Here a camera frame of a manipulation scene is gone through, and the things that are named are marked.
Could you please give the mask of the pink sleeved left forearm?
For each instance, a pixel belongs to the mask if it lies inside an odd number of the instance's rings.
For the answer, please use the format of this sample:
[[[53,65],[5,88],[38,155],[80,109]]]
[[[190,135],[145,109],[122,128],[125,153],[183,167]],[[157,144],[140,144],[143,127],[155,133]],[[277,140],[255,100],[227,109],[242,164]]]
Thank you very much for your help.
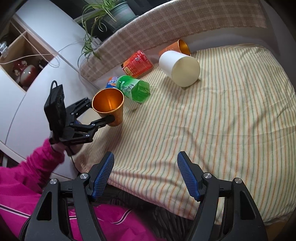
[[[51,173],[65,160],[66,146],[51,144],[46,139],[41,147],[36,148],[25,161],[13,168],[1,167],[1,182],[8,184],[15,180],[34,192],[41,192],[46,186]]]

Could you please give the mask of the left hand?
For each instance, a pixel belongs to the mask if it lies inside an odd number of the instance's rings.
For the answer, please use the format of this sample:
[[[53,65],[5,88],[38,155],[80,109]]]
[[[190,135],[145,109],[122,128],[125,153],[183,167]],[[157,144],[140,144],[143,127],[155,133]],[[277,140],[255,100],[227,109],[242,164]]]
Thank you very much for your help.
[[[76,155],[83,147],[83,144],[74,145],[74,146],[66,146],[62,143],[52,144],[52,149],[59,153],[66,152],[68,156]]]

